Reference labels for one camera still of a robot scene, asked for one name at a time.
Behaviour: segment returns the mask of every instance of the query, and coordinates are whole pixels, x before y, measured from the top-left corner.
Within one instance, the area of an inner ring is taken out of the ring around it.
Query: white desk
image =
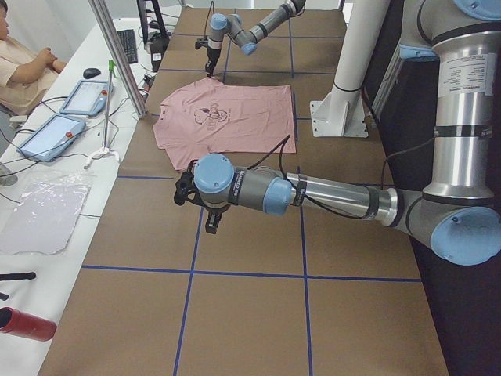
[[[117,20],[117,30],[139,29],[139,20]],[[140,83],[147,70],[151,68],[150,55],[144,51],[144,46],[139,47],[139,63],[131,65],[136,82]],[[97,67],[102,73],[96,77],[99,80],[108,78],[108,60],[111,55],[104,42],[101,30],[96,25],[81,47],[67,64],[63,73],[47,92],[44,99],[57,96],[68,96],[77,81],[82,78],[82,72],[88,67]],[[119,103],[127,98],[124,85],[119,77],[114,79],[114,91],[110,102],[110,111],[115,110]],[[57,111],[63,101],[49,103]],[[23,128],[37,129],[52,115],[52,111],[41,105],[30,116]],[[74,144],[63,155],[83,153],[89,155],[101,147],[104,115],[100,114],[95,119],[87,119],[87,127],[92,128],[78,137]],[[130,100],[110,118],[119,127],[111,148],[116,150],[121,158],[125,155],[129,141],[134,132],[137,115]],[[114,137],[115,127],[109,127],[109,139]],[[19,145],[29,133],[20,133],[14,140]],[[19,159],[20,155],[10,146],[2,155],[0,161],[6,163]],[[114,180],[117,176],[118,163],[111,156],[93,161],[90,168],[83,169],[86,157],[73,156],[57,158],[51,163],[39,163],[25,172],[17,174],[19,180],[12,186],[0,186],[0,193],[13,200],[19,200],[20,194],[27,184],[43,175],[64,175],[81,173],[92,177],[92,187],[87,201],[82,210],[83,214],[101,215]],[[13,171],[19,171],[31,165],[30,161],[18,161],[7,166]],[[0,197],[0,229],[9,220],[9,216],[16,204]],[[74,282],[77,278],[81,263],[88,250],[98,219],[79,216],[74,232],[69,243],[60,254],[56,255],[0,255],[0,273],[22,273],[35,271],[35,280],[18,280],[0,282],[0,291],[10,295],[9,300],[0,302],[0,306],[10,306],[21,311],[32,313],[50,320],[59,322],[65,305],[70,296]],[[37,342],[12,335],[0,335],[0,374],[2,376],[33,376],[40,369],[41,364],[49,350],[50,341]]]

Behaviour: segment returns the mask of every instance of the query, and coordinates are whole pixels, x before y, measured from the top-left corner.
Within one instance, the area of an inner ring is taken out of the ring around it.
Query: pink cloth
[[[289,85],[230,86],[204,78],[164,99],[153,130],[178,171],[208,153],[267,153],[287,135],[284,153],[296,152]]]

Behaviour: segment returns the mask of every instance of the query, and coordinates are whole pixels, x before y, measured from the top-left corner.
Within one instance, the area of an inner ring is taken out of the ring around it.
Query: black keyboard
[[[132,29],[117,31],[129,64],[138,62],[138,50],[135,47],[135,32]]]

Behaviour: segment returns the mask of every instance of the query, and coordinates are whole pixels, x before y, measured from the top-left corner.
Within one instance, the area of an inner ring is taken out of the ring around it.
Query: black computer mouse
[[[84,78],[86,80],[93,78],[95,76],[99,76],[101,74],[101,71],[97,68],[87,68],[84,70]]]

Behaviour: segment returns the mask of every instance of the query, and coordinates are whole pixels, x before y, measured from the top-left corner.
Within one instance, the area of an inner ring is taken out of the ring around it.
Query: red can
[[[16,335],[34,339],[36,341],[48,341],[54,337],[57,324],[53,321],[33,316],[17,309],[4,307],[0,309],[0,333]]]

